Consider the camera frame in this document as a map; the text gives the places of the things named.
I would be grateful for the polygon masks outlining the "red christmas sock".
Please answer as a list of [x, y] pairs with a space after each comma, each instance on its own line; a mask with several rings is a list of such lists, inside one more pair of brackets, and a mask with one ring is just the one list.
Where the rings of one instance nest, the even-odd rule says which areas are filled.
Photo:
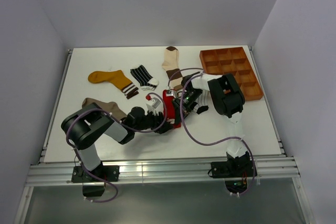
[[162, 98], [163, 98], [163, 101], [164, 101], [164, 105], [166, 106], [166, 112], [163, 112], [163, 114], [164, 114], [164, 116], [167, 117], [167, 122], [172, 124], [175, 129], [180, 128], [181, 124], [175, 122], [175, 108], [174, 108], [174, 105], [173, 105], [174, 98], [173, 97], [166, 97], [164, 90], [163, 90], [163, 93], [162, 93]]

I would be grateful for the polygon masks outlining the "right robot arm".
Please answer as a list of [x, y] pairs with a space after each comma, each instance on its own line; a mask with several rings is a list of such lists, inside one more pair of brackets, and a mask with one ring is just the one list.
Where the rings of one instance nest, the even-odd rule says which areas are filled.
[[[227, 170], [234, 177], [240, 176], [246, 166], [252, 164], [253, 157], [249, 147], [243, 140], [243, 130], [241, 116], [245, 97], [233, 74], [212, 75], [205, 73], [191, 74], [183, 78], [183, 89], [179, 98], [174, 98], [173, 108], [177, 119], [187, 133], [187, 135], [201, 146], [214, 146], [216, 144], [227, 143]], [[208, 91], [211, 95], [213, 106], [216, 112], [223, 116], [232, 125], [233, 135], [212, 143], [203, 143], [192, 136], [185, 125], [185, 118], [193, 110], [193, 105], [197, 98]]]

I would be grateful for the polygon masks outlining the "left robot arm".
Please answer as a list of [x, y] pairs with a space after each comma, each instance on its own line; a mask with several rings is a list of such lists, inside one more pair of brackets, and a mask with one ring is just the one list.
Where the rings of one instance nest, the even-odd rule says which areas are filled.
[[137, 106], [118, 121], [96, 103], [92, 103], [65, 118], [61, 128], [66, 134], [67, 143], [75, 149], [85, 167], [84, 177], [96, 182], [106, 176], [94, 144], [101, 135], [105, 134], [124, 145], [134, 138], [136, 132], [163, 134], [172, 130], [173, 125], [164, 118], [162, 112], [145, 112]]

